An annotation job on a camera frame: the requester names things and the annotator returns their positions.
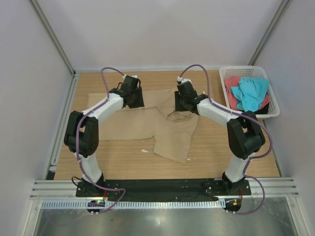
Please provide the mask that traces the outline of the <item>beige t shirt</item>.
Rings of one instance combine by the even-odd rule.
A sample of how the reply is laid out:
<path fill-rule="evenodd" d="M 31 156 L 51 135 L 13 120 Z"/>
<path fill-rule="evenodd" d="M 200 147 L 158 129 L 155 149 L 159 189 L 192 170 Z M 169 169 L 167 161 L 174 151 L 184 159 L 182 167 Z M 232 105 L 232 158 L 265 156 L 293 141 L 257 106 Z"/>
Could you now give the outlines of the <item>beige t shirt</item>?
<path fill-rule="evenodd" d="M 175 110 L 175 88 L 143 92 L 144 107 L 125 107 L 99 125 L 99 139 L 140 140 L 153 137 L 153 152 L 185 163 L 198 115 Z"/>

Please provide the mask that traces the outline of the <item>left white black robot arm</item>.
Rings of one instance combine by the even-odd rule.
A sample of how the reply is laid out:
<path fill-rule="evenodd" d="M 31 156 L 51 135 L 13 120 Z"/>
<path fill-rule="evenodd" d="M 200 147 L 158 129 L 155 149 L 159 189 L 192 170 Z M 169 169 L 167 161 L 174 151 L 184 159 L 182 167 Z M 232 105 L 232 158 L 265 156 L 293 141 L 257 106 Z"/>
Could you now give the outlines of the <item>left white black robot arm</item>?
<path fill-rule="evenodd" d="M 64 144 L 74 153 L 82 171 L 76 184 L 77 197 L 99 197 L 104 191 L 104 175 L 98 166 L 96 150 L 99 144 L 99 126 L 116 111 L 144 106 L 141 81 L 137 76 L 124 75 L 117 87 L 109 90 L 104 99 L 94 106 L 69 115 Z"/>

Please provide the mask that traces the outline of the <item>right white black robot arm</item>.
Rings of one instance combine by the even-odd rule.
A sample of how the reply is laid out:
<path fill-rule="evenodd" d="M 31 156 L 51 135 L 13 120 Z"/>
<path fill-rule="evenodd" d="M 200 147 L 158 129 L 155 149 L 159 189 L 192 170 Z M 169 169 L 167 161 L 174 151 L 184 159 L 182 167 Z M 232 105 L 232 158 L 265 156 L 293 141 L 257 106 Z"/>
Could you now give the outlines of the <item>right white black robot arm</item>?
<path fill-rule="evenodd" d="M 175 110 L 188 111 L 210 118 L 227 128 L 228 145 L 232 152 L 229 166 L 222 174 L 222 185 L 227 193 L 237 192 L 245 180 L 245 167 L 265 144 L 265 138 L 253 112 L 240 113 L 198 95 L 191 80 L 178 78 Z"/>

